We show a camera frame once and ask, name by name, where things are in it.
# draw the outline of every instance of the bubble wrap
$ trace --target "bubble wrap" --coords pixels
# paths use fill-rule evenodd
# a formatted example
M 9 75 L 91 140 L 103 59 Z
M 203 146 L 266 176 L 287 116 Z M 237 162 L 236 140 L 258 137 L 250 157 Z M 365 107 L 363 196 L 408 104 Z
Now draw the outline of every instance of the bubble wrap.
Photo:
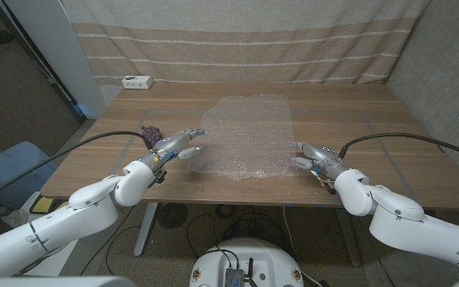
M 291 158 L 292 118 L 288 98 L 278 95 L 222 98 L 202 118 L 205 136 L 199 155 L 189 160 L 187 171 L 214 173 L 235 180 L 294 176 Z

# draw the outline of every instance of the table leg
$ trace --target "table leg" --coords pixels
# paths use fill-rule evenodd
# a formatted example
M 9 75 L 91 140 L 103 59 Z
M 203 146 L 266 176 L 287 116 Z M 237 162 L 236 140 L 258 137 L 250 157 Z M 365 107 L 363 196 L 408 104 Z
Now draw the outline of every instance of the table leg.
M 335 210 L 335 214 L 339 221 L 339 226 L 341 226 L 341 231 L 343 231 L 344 242 L 347 246 L 348 257 L 350 258 L 350 263 L 354 267 L 359 267 L 360 255 L 359 247 L 357 246 L 357 241 L 355 240 L 355 234 L 353 227 L 351 226 L 350 215 L 348 212 L 342 208 Z
M 144 211 L 143 222 L 141 223 L 141 229 L 139 230 L 139 235 L 137 236 L 137 241 L 135 242 L 134 256 L 136 257 L 144 254 L 158 209 L 159 203 L 149 202 L 147 204 L 147 209 Z

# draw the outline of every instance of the cable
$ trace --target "cable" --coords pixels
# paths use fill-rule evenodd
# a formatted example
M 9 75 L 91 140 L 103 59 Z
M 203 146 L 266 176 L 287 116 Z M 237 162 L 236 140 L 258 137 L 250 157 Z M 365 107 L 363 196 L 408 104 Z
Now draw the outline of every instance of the cable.
M 253 222 L 257 222 L 257 220 L 255 218 L 245 218 L 247 215 L 257 215 L 258 213 L 256 212 L 248 212 L 248 213 L 245 213 L 243 214 L 241 217 L 238 217 L 237 215 L 235 215 L 236 218 L 238 218 L 238 220 L 234 223 L 234 225 L 236 227 L 238 227 L 238 225 L 240 224 L 240 221 L 248 221 L 248 222 L 251 222 L 250 225 L 252 226 L 256 226 L 256 224 L 253 224 Z M 281 234 L 281 241 L 283 243 L 286 243 L 284 246 L 282 246 L 282 248 L 284 250 L 286 250 L 287 248 L 289 249 L 289 244 L 287 244 L 287 241 L 288 241 L 288 235 L 286 234 L 286 231 L 284 231 L 284 229 L 281 227 L 281 225 L 278 225 L 277 223 L 275 223 L 272 218 L 268 215 L 268 214 L 259 214 L 264 221 L 266 222 L 270 222 L 272 224 L 272 226 L 274 226 L 276 229 L 278 229 L 280 231 L 280 234 Z M 243 234 L 245 235 L 254 235 L 256 232 L 252 232 L 252 231 L 243 231 L 243 230 L 240 230 Z M 295 254 L 293 253 L 293 251 L 291 253 L 289 253 L 290 255 L 292 255 L 293 257 L 295 257 Z
M 113 243 L 116 241 L 116 239 L 118 239 L 118 237 L 123 234 L 125 231 L 127 230 L 130 230 L 132 228 L 138 228 L 138 227 L 141 227 L 141 226 L 130 226 L 130 227 L 127 227 L 125 228 L 124 230 L 121 230 L 118 235 L 115 236 L 114 239 L 112 239 L 112 242 L 111 244 L 109 244 L 109 247 L 108 247 L 108 250 L 105 252 L 105 266 L 108 268 L 108 271 L 111 275 L 114 275 L 114 273 L 112 272 L 111 268 L 109 268 L 109 250 L 111 249 L 111 246 L 113 245 Z
M 290 244 L 292 246 L 292 250 L 293 250 L 293 240 L 292 240 L 292 233 L 290 232 L 290 227 L 288 226 L 288 221 L 286 220 L 286 209 L 284 208 L 283 206 L 283 218 L 284 218 L 284 224 L 286 225 L 286 230 L 288 230 L 288 235 L 290 237 Z M 309 280 L 311 280 L 313 283 L 315 283 L 316 285 L 318 285 L 319 287 L 323 287 L 318 281 L 316 281 L 315 279 L 309 277 L 304 271 L 302 271 L 302 269 L 300 269 L 300 272 Z
M 190 250 L 192 250 L 192 252 L 194 253 L 194 256 L 196 257 L 196 259 L 199 258 L 198 254 L 196 253 L 196 250 L 194 250 L 194 247 L 192 246 L 192 244 L 190 243 L 190 239 L 189 239 L 189 227 L 190 227 L 190 224 L 192 224 L 192 222 L 194 222 L 194 220 L 202 217 L 202 216 L 210 216 L 210 218 L 212 218 L 212 227 L 214 228 L 214 238 L 215 238 L 215 247 L 217 247 L 218 250 L 220 250 L 224 256 L 226 256 L 226 259 L 228 259 L 228 262 L 230 263 L 229 264 L 229 267 L 232 269 L 232 266 L 231 266 L 231 260 L 230 258 L 228 257 L 228 254 L 226 254 L 226 252 L 222 251 L 219 246 L 217 245 L 217 241 L 218 241 L 218 238 L 217 238 L 217 235 L 215 234 L 215 218 L 214 216 L 212 216 L 212 214 L 200 214 L 198 216 L 196 216 L 195 218 L 192 218 L 189 222 L 189 224 L 187 225 L 187 228 L 185 230 L 185 234 L 186 234 L 186 237 L 187 237 L 187 243 L 189 243 L 189 247 L 190 247 Z
M 361 224 L 361 218 L 359 218 L 359 220 L 357 220 L 357 223 L 359 224 L 359 227 L 360 229 L 363 228 L 362 224 Z M 383 272 L 386 274 L 387 276 L 387 279 L 389 279 L 389 282 L 390 284 L 393 286 L 393 287 L 396 287 L 396 284 L 392 281 L 392 279 L 390 278 L 390 275 L 389 275 L 389 272 L 387 272 L 387 269 L 386 269 L 386 266 L 382 263 L 382 260 L 380 259 L 380 256 L 379 254 L 376 252 L 376 249 L 375 247 L 373 246 L 373 242 L 370 240 L 369 236 L 366 236 L 366 239 L 367 239 L 367 242 L 370 244 L 371 248 L 373 249 L 373 253 L 375 254 L 376 258 L 378 259 L 379 263 L 380 263 L 380 266 L 382 266 L 382 270 Z
M 229 209 L 229 212 L 222 212 L 222 209 Z M 218 204 L 215 207 L 215 214 L 222 219 L 230 218 L 235 213 L 235 206 Z
M 293 248 L 293 240 L 292 240 L 292 233 L 290 232 L 290 227 L 288 226 L 288 221 L 286 220 L 286 208 L 283 206 L 283 218 L 284 218 L 284 224 L 286 225 L 286 230 L 288 231 L 288 236 L 290 237 L 290 246 Z
M 73 146 L 67 148 L 66 150 L 62 151 L 62 152 L 58 152 L 56 155 L 53 155 L 51 157 L 49 157 L 48 159 L 44 160 L 43 162 L 41 163 L 38 163 L 32 167 L 30 167 L 28 170 L 26 171 L 23 171 L 20 175 L 17 175 L 15 176 L 14 178 L 12 178 L 11 180 L 9 180 L 8 182 L 6 182 L 5 184 L 1 185 L 0 186 L 0 191 L 2 191 L 3 189 L 7 188 L 8 186 L 10 186 L 11 184 L 15 183 L 16 181 L 18 181 L 19 179 L 22 179 L 23 177 L 27 176 L 28 174 L 30 174 L 31 172 L 37 170 L 38 168 L 46 165 L 47 163 L 59 158 L 60 156 L 62 155 L 65 155 L 71 151 L 73 151 L 74 149 L 82 146 L 82 145 L 85 145 L 93 140 L 98 140 L 100 138 L 103 138 L 103 137 L 106 137 L 106 136 L 120 136 L 120 135 L 130 135 L 130 136 L 138 136 L 140 137 L 141 139 L 143 139 L 144 143 L 147 145 L 147 148 L 148 149 L 151 149 L 151 143 L 150 141 L 144 137 L 143 135 L 137 133 L 137 132 L 127 132 L 127 131 L 120 131 L 120 132 L 105 132 L 105 133 L 102 133 L 102 134 L 99 134 L 97 136 L 92 136 L 91 138 L 88 138 L 86 140 L 83 140 L 79 143 L 76 143 L 74 144 Z
M 213 252 L 219 252 L 219 251 L 221 251 L 221 252 L 223 252 L 223 253 L 225 253 L 225 252 L 231 253 L 231 254 L 235 257 L 235 259 L 237 259 L 237 269 L 240 268 L 240 262 L 238 261 L 238 257 L 237 257 L 237 255 L 236 255 L 235 253 L 233 253 L 233 251 L 231 251 L 231 250 L 222 250 L 222 249 L 219 249 L 219 250 L 208 250 L 208 251 L 206 251 L 206 252 L 202 255 L 202 257 L 203 257 L 204 255 L 206 255 L 206 254 L 211 254 L 211 253 L 213 253 Z
M 260 236 L 261 238 L 264 238 L 265 235 L 263 234 L 263 223 L 264 223 L 264 219 L 263 219 L 263 214 L 265 214 L 265 212 L 263 212 L 263 208 L 261 206 L 258 207 L 258 209 L 260 210 L 260 221 L 259 221 L 259 224 L 260 224 Z
M 441 145 L 442 147 L 447 147 L 447 148 L 450 148 L 450 149 L 452 149 L 454 151 L 459 151 L 459 147 L 457 147 L 455 145 L 452 145 L 450 143 L 445 143 L 445 142 L 442 142 L 440 140 L 431 139 L 429 137 L 418 136 L 418 135 L 409 134 L 409 133 L 403 133 L 403 132 L 386 132 L 386 133 L 380 133 L 380 134 L 374 134 L 374 135 L 359 137 L 358 139 L 355 139 L 355 140 L 352 140 L 352 141 L 348 142 L 347 144 L 344 145 L 344 147 L 339 152 L 339 157 L 342 159 L 345 156 L 345 154 L 347 153 L 348 148 L 352 144 L 358 143 L 358 142 L 363 141 L 363 140 L 370 140 L 370 139 L 376 139 L 376 138 L 388 137 L 388 136 L 399 136 L 399 137 L 408 137 L 408 138 L 412 138 L 412 139 L 416 139 L 416 140 L 424 140 L 424 141 L 426 141 L 428 143 Z
M 235 211 L 247 211 L 247 210 L 250 210 L 251 209 L 251 206 L 247 206 L 247 207 L 244 207 L 244 208 L 236 208 L 235 207 Z
M 319 287 L 323 287 L 318 281 L 316 281 L 315 279 L 309 277 L 309 275 L 307 275 L 304 271 L 301 270 L 300 272 L 302 273 L 302 275 L 304 275 L 304 277 L 306 277 L 307 279 L 311 280 L 311 282 L 315 283 Z
M 121 221 L 121 223 L 118 225 L 118 227 L 116 227 L 115 229 L 115 232 L 113 232 L 111 234 L 111 236 L 109 236 L 109 239 L 96 251 L 96 253 L 92 256 L 92 258 L 88 261 L 88 263 L 86 264 L 86 266 L 83 268 L 83 270 L 80 272 L 80 275 L 82 276 L 84 271 L 86 271 L 86 269 L 88 268 L 89 264 L 92 263 L 93 259 L 95 259 L 96 255 L 108 244 L 108 242 L 111 241 L 111 238 L 116 234 L 116 231 L 118 231 L 118 229 L 120 228 L 120 226 L 122 226 L 125 222 L 125 220 L 127 220 L 128 218 L 128 215 L 130 215 L 130 213 L 134 210 L 134 207 L 131 207 L 131 209 L 128 211 L 128 213 L 125 215 L 125 218 L 124 220 Z
M 282 217 L 282 209 L 281 209 L 281 206 L 278 206 L 277 207 L 277 218 L 279 218 L 279 223 L 280 223 L 280 227 L 282 228 L 283 225 L 284 225 L 284 220 L 281 220 L 281 217 Z M 284 250 L 286 250 L 287 248 L 290 249 L 290 252 L 288 252 L 290 255 L 292 255 L 293 259 L 296 259 L 296 255 L 294 254 L 293 250 L 292 250 L 292 247 L 288 244 L 289 240 L 288 240 L 288 235 L 286 234 L 286 231 L 284 231 L 284 239 L 283 239 L 283 243 L 284 243 Z

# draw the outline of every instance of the wooden table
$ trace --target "wooden table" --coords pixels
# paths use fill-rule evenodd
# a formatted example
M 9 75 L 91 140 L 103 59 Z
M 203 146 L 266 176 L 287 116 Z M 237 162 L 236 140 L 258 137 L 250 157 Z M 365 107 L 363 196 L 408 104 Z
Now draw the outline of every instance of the wooden table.
M 167 136 L 198 127 L 203 114 L 224 96 L 278 94 L 289 98 L 295 141 L 337 151 L 354 138 L 380 132 L 428 136 L 385 85 L 154 84 L 150 90 L 122 90 L 84 136 L 110 131 L 140 132 L 142 125 Z M 146 152 L 142 140 L 113 136 L 77 148 L 41 189 L 67 199 L 74 191 L 116 172 Z M 459 170 L 436 146 L 405 138 L 382 138 L 350 147 L 345 161 L 371 184 L 415 199 L 425 209 L 459 210 Z M 149 189 L 149 202 L 339 206 L 308 172 L 291 178 L 233 179 L 186 173 L 174 160 L 162 185 Z

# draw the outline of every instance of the black cable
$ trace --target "black cable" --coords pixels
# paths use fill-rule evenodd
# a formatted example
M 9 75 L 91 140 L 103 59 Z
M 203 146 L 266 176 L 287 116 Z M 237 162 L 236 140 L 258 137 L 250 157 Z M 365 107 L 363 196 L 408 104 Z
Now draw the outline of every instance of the black cable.
M 88 261 L 88 263 L 86 264 L 86 266 L 83 268 L 83 270 L 81 271 L 80 275 L 82 276 L 84 271 L 86 271 L 86 269 L 88 268 L 89 264 L 92 263 L 93 259 L 95 259 L 96 255 L 108 244 L 108 242 L 111 241 L 111 238 L 116 234 L 116 231 L 118 231 L 118 229 L 120 228 L 120 226 L 122 226 L 125 222 L 125 220 L 127 220 L 128 218 L 128 215 L 131 214 L 131 212 L 134 210 L 134 207 L 131 207 L 131 209 L 128 211 L 128 213 L 125 215 L 125 218 L 124 220 L 121 221 L 121 223 L 118 225 L 118 227 L 116 227 L 115 229 L 115 232 L 113 232 L 111 234 L 111 236 L 109 236 L 109 239 L 96 251 L 96 253 L 92 256 L 92 258 Z
M 380 137 L 389 137 L 389 136 L 400 136 L 400 137 L 407 137 L 407 138 L 412 138 L 412 139 L 416 139 L 416 140 L 424 140 L 424 141 L 432 143 L 432 144 L 437 144 L 437 145 L 442 146 L 442 147 L 450 148 L 450 149 L 452 149 L 454 151 L 459 151 L 459 147 L 457 147 L 455 145 L 452 145 L 450 143 L 445 143 L 445 142 L 442 142 L 440 140 L 431 139 L 429 137 L 418 136 L 418 135 L 409 134 L 409 133 L 403 133 L 403 132 L 386 132 L 386 133 L 380 133 L 380 134 L 375 134 L 375 135 L 359 137 L 358 139 L 355 139 L 355 140 L 352 140 L 352 141 L 348 142 L 347 144 L 344 145 L 344 147 L 339 152 L 339 157 L 342 159 L 345 156 L 345 154 L 347 153 L 348 148 L 352 144 L 358 143 L 358 142 L 363 141 L 363 140 L 370 140 L 370 139 L 376 139 L 376 138 L 380 138 Z
M 235 207 L 235 211 L 247 211 L 247 210 L 250 210 L 251 207 L 253 207 L 253 206 L 247 206 L 247 207 L 244 207 L 244 208 L 236 208 Z
M 359 218 L 359 220 L 357 220 L 357 223 L 359 224 L 359 227 L 360 227 L 360 229 L 362 230 L 362 229 L 363 229 L 363 226 L 362 226 L 362 224 L 361 224 L 361 220 L 362 220 L 362 219 Z M 389 272 L 387 272 L 386 267 L 383 265 L 382 260 L 380 259 L 379 254 L 376 252 L 376 249 L 375 249 L 375 247 L 373 246 L 373 242 L 371 242 L 371 240 L 370 240 L 370 238 L 369 238 L 369 235 L 366 236 L 366 239 L 367 239 L 368 243 L 370 244 L 371 248 L 373 249 L 373 253 L 375 254 L 376 258 L 379 260 L 380 266 L 382 266 L 382 270 L 383 270 L 383 272 L 386 274 L 387 279 L 389 279 L 390 284 L 391 284 L 393 287 L 396 287 L 396 284 L 395 284 L 395 283 L 392 281 L 392 279 L 390 278 Z
M 262 206 L 259 206 L 258 208 L 260 209 L 260 213 L 261 213 L 261 221 L 260 221 L 261 237 L 264 238 L 265 235 L 263 234 L 263 226 L 264 226 L 265 224 L 264 224 L 264 220 L 263 220 L 263 214 L 264 214 L 265 212 L 263 211 L 263 207 L 262 207 Z
M 237 221 L 236 222 L 233 222 L 233 225 L 236 226 L 238 228 L 238 225 L 240 224 L 241 221 L 244 221 L 244 222 L 255 222 L 256 219 L 255 218 L 246 218 L 246 217 L 249 217 L 249 215 L 260 215 L 262 217 L 262 220 L 264 222 L 269 222 L 273 227 L 275 227 L 277 230 L 280 231 L 280 240 L 281 240 L 281 243 L 282 243 L 282 248 L 283 250 L 287 250 L 286 252 L 288 252 L 288 250 L 290 250 L 288 253 L 292 256 L 292 257 L 295 257 L 295 254 L 293 253 L 293 250 L 292 250 L 292 247 L 288 244 L 288 235 L 286 234 L 286 231 L 282 228 L 282 225 L 281 224 L 277 224 L 276 222 L 273 221 L 273 219 L 270 217 L 270 215 L 266 214 L 266 213 L 257 213 L 257 212 L 248 212 L 248 213 L 245 213 L 243 214 L 242 216 L 237 216 L 237 215 L 234 215 L 235 218 L 237 218 Z M 244 235 L 253 235 L 255 234 L 255 232 L 251 231 L 250 230 L 251 228 L 248 226 L 248 231 L 244 231 L 244 230 L 241 230 L 238 228 L 238 230 L 244 234 Z
M 229 209 L 229 212 L 223 212 L 222 209 Z M 235 206 L 232 205 L 226 205 L 226 204 L 218 204 L 215 207 L 215 215 L 217 215 L 219 218 L 226 219 L 230 218 L 231 215 L 235 213 Z
M 102 133 L 102 134 L 99 134 L 99 135 L 96 135 L 96 136 L 92 136 L 91 138 L 88 138 L 86 140 L 83 140 L 79 143 L 76 143 L 74 144 L 73 146 L 67 148 L 66 150 L 62 151 L 62 152 L 58 152 L 56 155 L 53 155 L 51 157 L 49 157 L 48 159 L 44 160 L 43 162 L 41 163 L 38 163 L 32 167 L 30 167 L 29 169 L 27 169 L 26 171 L 23 171 L 20 175 L 17 175 L 15 176 L 14 178 L 12 178 L 11 180 L 9 180 L 8 182 L 6 182 L 5 184 L 1 185 L 0 186 L 0 191 L 2 191 L 3 189 L 7 188 L 8 186 L 12 185 L 13 183 L 15 183 L 16 181 L 18 181 L 19 179 L 22 179 L 23 177 L 27 176 L 28 174 L 30 174 L 31 172 L 37 170 L 38 168 L 40 167 L 43 167 L 44 165 L 46 165 L 47 163 L 50 163 L 51 161 L 59 158 L 60 156 L 62 155 L 65 155 L 71 151 L 73 151 L 74 149 L 82 146 L 82 145 L 85 145 L 93 140 L 98 140 L 100 138 L 103 138 L 103 137 L 106 137 L 106 136 L 121 136 L 121 135 L 130 135 L 130 136 L 138 136 L 140 137 L 141 139 L 143 139 L 144 143 L 147 145 L 147 149 L 152 149 L 152 146 L 151 146 L 151 143 L 150 141 L 144 137 L 143 135 L 137 133 L 137 132 L 127 132 L 127 131 L 119 131 L 119 132 L 105 132 L 105 133 Z
M 203 255 L 211 254 L 211 253 L 213 253 L 213 252 L 219 252 L 219 251 L 220 251 L 220 252 L 223 252 L 223 253 L 225 253 L 225 252 L 231 253 L 231 254 L 235 257 L 235 259 L 237 259 L 237 269 L 240 268 L 240 262 L 238 261 L 238 257 L 237 257 L 237 255 L 236 255 L 233 251 L 231 251 L 231 250 L 208 250 L 208 251 L 206 251 Z
M 253 227 L 253 229 L 255 230 L 255 234 L 259 234 L 259 238 L 263 238 L 263 226 L 261 225 L 261 222 L 260 220 L 258 219 L 258 215 L 261 216 L 261 219 L 263 219 L 262 217 L 262 214 L 260 214 L 259 212 L 256 212 L 254 210 L 254 206 L 251 206 L 251 210 L 253 211 L 253 214 L 254 214 L 254 222 L 251 222 L 251 227 Z
M 217 245 L 217 241 L 218 241 L 218 238 L 217 238 L 217 235 L 215 234 L 215 218 L 214 216 L 212 216 L 212 214 L 200 214 L 198 216 L 196 216 L 195 218 L 192 218 L 189 222 L 189 224 L 187 225 L 187 228 L 185 230 L 185 234 L 186 234 L 186 237 L 187 237 L 187 243 L 189 243 L 189 247 L 190 247 L 190 250 L 192 250 L 192 252 L 194 253 L 194 256 L 196 257 L 196 259 L 199 258 L 198 254 L 196 253 L 196 250 L 194 250 L 194 247 L 192 246 L 192 244 L 190 243 L 190 239 L 189 239 L 189 227 L 190 227 L 190 224 L 192 224 L 192 222 L 194 222 L 196 219 L 202 217 L 202 216 L 210 216 L 210 218 L 212 218 L 212 227 L 214 228 L 214 238 L 215 238 L 215 247 L 217 247 L 218 250 L 221 250 L 219 248 L 219 246 Z M 222 251 L 222 253 L 224 254 L 224 256 L 226 256 L 226 259 L 228 259 L 228 262 L 230 263 L 229 264 L 229 267 L 232 268 L 231 266 L 231 260 L 230 258 L 228 257 L 228 254 L 226 254 L 224 251 Z
M 140 228 L 140 227 L 141 227 L 141 226 L 130 226 L 130 227 L 127 227 L 127 228 L 125 228 L 124 230 L 121 230 L 121 231 L 118 233 L 118 235 L 116 235 L 115 238 L 112 239 L 111 244 L 109 244 L 108 250 L 105 252 L 105 266 L 107 267 L 107 269 L 108 269 L 108 271 L 109 271 L 109 273 L 110 273 L 111 275 L 114 275 L 114 273 L 112 272 L 111 268 L 109 268 L 109 250 L 111 250 L 112 245 L 114 244 L 114 242 L 116 241 L 116 239 L 118 239 L 118 237 L 119 237 L 121 234 L 123 234 L 125 231 L 130 230 L 130 229 L 132 229 L 132 228 Z

